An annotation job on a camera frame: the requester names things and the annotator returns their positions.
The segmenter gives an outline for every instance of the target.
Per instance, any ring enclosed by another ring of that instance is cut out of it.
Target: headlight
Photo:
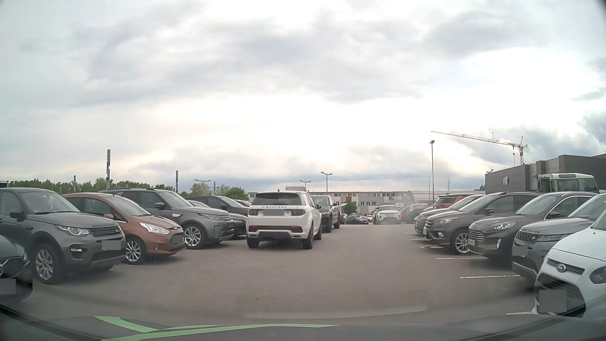
[[[589,275],[589,279],[593,282],[593,284],[606,283],[606,266],[595,269],[591,275]]]
[[[570,234],[550,234],[542,235],[536,241],[557,241],[564,237],[568,237]]]
[[[170,233],[169,230],[163,229],[160,226],[150,225],[150,224],[145,224],[145,223],[139,223],[139,224],[141,224],[141,226],[146,228],[146,230],[148,230],[151,233],[158,233],[158,234],[169,234]]]
[[[85,237],[90,234],[90,231],[87,229],[68,228],[68,227],[60,226],[60,225],[55,225],[55,226],[57,226],[57,229],[67,233],[68,235],[74,235],[76,237]]]

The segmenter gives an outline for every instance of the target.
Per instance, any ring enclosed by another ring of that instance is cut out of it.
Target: hood
[[[30,214],[29,220],[41,223],[61,225],[68,228],[101,228],[117,226],[112,219],[82,212],[57,212],[49,214]]]
[[[571,234],[584,230],[591,224],[591,220],[583,218],[556,218],[530,223],[521,228],[520,231],[541,235]]]
[[[606,262],[606,255],[604,255],[605,242],[606,231],[584,229],[560,240],[553,248]]]
[[[20,257],[25,252],[14,239],[3,237],[0,235],[0,258],[5,257]]]

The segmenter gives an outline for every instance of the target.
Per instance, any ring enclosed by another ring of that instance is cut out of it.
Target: light pole
[[[433,178],[433,143],[436,140],[429,142],[431,144],[431,200],[436,201],[436,186],[435,179]]]
[[[326,195],[328,195],[328,176],[329,175],[333,175],[332,173],[324,173],[324,172],[320,172],[324,175],[326,175]]]
[[[300,182],[302,182],[305,186],[305,191],[307,192],[307,184],[310,183],[311,181],[303,181],[303,180],[299,180]]]

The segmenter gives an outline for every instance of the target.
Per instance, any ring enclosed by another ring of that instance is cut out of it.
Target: green marking
[[[301,325],[301,324],[278,324],[278,325],[243,325],[243,326],[228,326],[228,327],[217,327],[217,328],[204,328],[204,329],[188,329],[188,330],[173,330],[173,331],[159,331],[156,333],[137,334],[124,337],[116,337],[114,339],[104,339],[102,341],[141,341],[147,339],[160,339],[162,337],[172,336],[184,336],[184,335],[195,335],[204,333],[215,333],[218,331],[230,331],[240,329],[253,329],[262,327],[306,327],[306,328],[323,328],[323,327],[334,327],[337,325]]]
[[[120,326],[120,327],[127,328],[127,329],[134,330],[134,331],[139,331],[141,333],[149,333],[150,331],[156,331],[157,330],[155,328],[150,328],[150,327],[146,327],[146,326],[138,325],[136,323],[132,323],[132,322],[128,322],[128,321],[122,320],[119,317],[113,317],[113,316],[95,316],[95,318],[99,319],[99,320],[102,320],[104,322],[107,322],[107,323],[111,323],[112,325]]]
[[[179,326],[179,327],[170,327],[164,328],[162,330],[171,330],[171,329],[190,329],[190,328],[206,328],[206,327],[215,327],[220,325],[199,325],[199,326]]]

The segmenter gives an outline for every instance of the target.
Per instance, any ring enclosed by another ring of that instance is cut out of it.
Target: parking lot
[[[116,316],[165,325],[449,323],[528,312],[533,294],[513,272],[457,256],[412,225],[342,225],[312,250],[244,238],[115,266],[60,285],[34,284],[13,309],[40,319]]]

